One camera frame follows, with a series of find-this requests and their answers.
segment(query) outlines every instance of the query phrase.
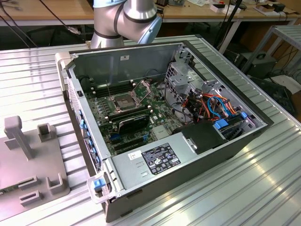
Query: blue cable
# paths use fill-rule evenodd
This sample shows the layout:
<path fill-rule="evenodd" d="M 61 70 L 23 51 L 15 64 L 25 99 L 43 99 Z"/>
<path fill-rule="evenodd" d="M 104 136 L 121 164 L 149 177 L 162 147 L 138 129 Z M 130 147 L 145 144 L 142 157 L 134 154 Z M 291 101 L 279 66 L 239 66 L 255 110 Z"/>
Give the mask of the blue cable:
<path fill-rule="evenodd" d="M 211 98 L 209 98 L 208 101 L 207 101 L 207 106 L 208 106 L 209 111 L 210 111 L 212 114 L 215 114 L 215 115 L 217 115 L 219 118 L 221 118 L 221 116 L 220 116 L 218 113 L 215 113 L 215 112 L 211 109 L 211 106 L 210 106 L 210 99 L 211 99 Z"/>
<path fill-rule="evenodd" d="M 226 113 L 227 113 L 228 115 L 232 115 L 232 113 L 226 108 L 225 104 L 223 103 L 223 101 L 222 101 L 220 98 L 218 98 L 218 97 L 211 97 L 211 98 L 217 99 L 217 100 L 222 104 L 222 107 L 224 108 L 224 110 L 226 111 Z M 210 99 L 211 99 L 211 98 L 209 98 L 209 99 L 208 99 L 208 102 L 207 102 L 208 109 L 209 109 L 209 111 L 210 111 L 212 114 L 215 114 L 215 115 L 217 115 L 219 118 L 221 118 L 221 116 L 220 116 L 218 113 L 214 112 L 214 111 L 211 109 L 211 106 L 210 106 Z"/>
<path fill-rule="evenodd" d="M 226 113 L 227 113 L 228 115 L 232 115 L 232 113 L 231 113 L 231 112 L 228 110 L 228 108 L 225 106 L 223 100 L 221 100 L 219 97 L 214 97 L 214 98 L 216 98 L 216 99 L 222 104 L 222 107 L 224 108 L 224 110 L 226 111 Z"/>

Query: white plastic part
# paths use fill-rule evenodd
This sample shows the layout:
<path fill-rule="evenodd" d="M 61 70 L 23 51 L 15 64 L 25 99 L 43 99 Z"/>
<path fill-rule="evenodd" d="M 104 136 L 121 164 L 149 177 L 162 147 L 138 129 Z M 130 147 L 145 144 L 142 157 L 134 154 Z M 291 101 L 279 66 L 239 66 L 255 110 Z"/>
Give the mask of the white plastic part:
<path fill-rule="evenodd" d="M 88 190 L 89 190 L 91 199 L 96 204 L 103 203 L 103 202 L 107 201 L 108 199 L 111 199 L 116 196 L 115 186 L 113 183 L 110 183 L 110 186 L 111 186 L 110 193 L 108 193 L 106 195 L 104 195 L 102 192 L 96 193 L 94 190 L 94 188 L 95 188 L 94 181 L 98 180 L 98 179 L 104 179 L 106 182 L 108 181 L 108 178 L 105 178 L 105 176 L 104 176 L 104 171 L 97 173 L 95 176 L 90 177 L 87 180 L 87 186 L 88 186 Z"/>

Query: blue drive bracket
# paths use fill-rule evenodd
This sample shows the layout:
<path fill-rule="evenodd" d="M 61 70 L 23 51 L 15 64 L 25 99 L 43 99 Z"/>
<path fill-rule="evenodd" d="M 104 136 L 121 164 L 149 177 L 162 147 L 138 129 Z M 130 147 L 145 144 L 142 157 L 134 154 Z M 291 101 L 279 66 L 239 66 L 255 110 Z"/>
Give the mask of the blue drive bracket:
<path fill-rule="evenodd" d="M 100 192 L 102 187 L 106 185 L 104 178 L 97 179 L 93 181 L 93 183 L 95 186 L 94 188 L 95 192 Z"/>
<path fill-rule="evenodd" d="M 214 126 L 217 128 L 217 129 L 221 129 L 225 126 L 228 126 L 228 123 L 226 122 L 226 120 L 224 119 L 220 119 L 220 120 L 217 120 L 214 122 Z"/>

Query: aluminum extrusion table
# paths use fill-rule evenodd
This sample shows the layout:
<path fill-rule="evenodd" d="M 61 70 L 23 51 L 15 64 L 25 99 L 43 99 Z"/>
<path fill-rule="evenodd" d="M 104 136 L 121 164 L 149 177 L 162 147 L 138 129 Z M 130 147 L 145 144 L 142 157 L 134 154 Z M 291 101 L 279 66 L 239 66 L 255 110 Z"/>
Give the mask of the aluminum extrusion table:
<path fill-rule="evenodd" d="M 275 124 L 234 158 L 212 168 L 109 225 L 301 225 L 300 124 L 204 39 L 188 40 L 262 109 Z M 86 45 L 0 52 L 0 136 L 3 118 L 19 114 L 24 130 L 56 126 L 71 192 L 0 225 L 105 225 L 101 205 L 88 194 L 88 172 L 56 72 L 56 52 Z M 200 64 L 200 72 L 210 73 Z"/>
<path fill-rule="evenodd" d="M 275 34 L 278 36 L 276 41 L 273 43 L 273 45 L 269 48 L 268 54 L 273 55 L 276 47 L 279 45 L 280 41 L 286 41 L 298 50 L 301 50 L 301 26 L 300 25 L 283 25 L 283 26 L 271 26 L 268 30 L 268 32 L 265 34 L 261 42 L 258 44 L 255 51 L 252 53 L 248 61 L 245 63 L 243 68 L 241 69 L 242 72 L 246 72 L 248 68 L 250 67 L 251 63 L 255 60 L 255 58 L 258 56 L 259 52 L 262 50 L 264 45 L 268 42 L 272 34 Z M 297 69 L 297 66 L 301 64 L 301 58 L 297 60 L 288 70 L 289 74 L 291 74 L 295 69 Z"/>

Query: wooden desk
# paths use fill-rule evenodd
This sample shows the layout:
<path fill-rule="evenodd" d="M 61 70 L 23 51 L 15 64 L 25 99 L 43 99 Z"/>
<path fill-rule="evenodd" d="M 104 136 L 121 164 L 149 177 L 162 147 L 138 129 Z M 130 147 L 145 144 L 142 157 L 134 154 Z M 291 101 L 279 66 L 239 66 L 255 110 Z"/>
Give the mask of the wooden desk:
<path fill-rule="evenodd" d="M 5 7 L 20 26 L 61 25 L 61 23 L 38 0 L 17 0 L 23 11 Z M 43 0 L 43 2 L 66 24 L 93 24 L 94 12 L 87 0 Z M 4 19 L 9 18 L 0 9 Z"/>
<path fill-rule="evenodd" d="M 19 7 L 23 8 L 23 11 L 17 11 L 11 8 L 6 8 L 6 11 L 13 17 L 19 26 L 61 25 L 61 23 L 38 0 L 18 1 Z M 66 24 L 94 23 L 94 13 L 87 0 L 43 1 Z M 247 9 L 245 11 L 241 11 L 234 16 L 234 23 L 219 50 L 221 53 L 224 53 L 242 21 L 287 20 L 289 21 L 289 25 L 293 25 L 298 18 L 301 18 L 301 15 L 297 14 L 288 15 L 287 18 L 285 16 L 265 16 L 256 11 L 254 5 L 246 5 Z M 13 25 L 1 10 L 0 15 Z M 224 13 L 215 13 L 210 10 L 208 5 L 200 7 L 187 1 L 183 7 L 166 6 L 164 9 L 163 22 L 221 22 L 224 20 L 224 17 Z M 0 26 L 6 26 L 6 24 L 0 20 Z"/>
<path fill-rule="evenodd" d="M 245 5 L 247 6 L 247 9 L 245 11 L 241 10 L 239 14 L 236 14 L 233 21 L 239 19 L 242 21 L 278 21 L 280 19 L 282 21 L 286 19 L 285 16 L 279 18 L 279 15 L 265 16 L 254 9 L 255 5 Z M 187 1 L 183 7 L 165 6 L 163 22 L 213 22 L 223 20 L 224 17 L 224 13 L 213 12 L 209 5 L 200 7 Z M 301 15 L 291 14 L 288 15 L 286 20 L 296 20 L 299 17 L 301 17 Z"/>

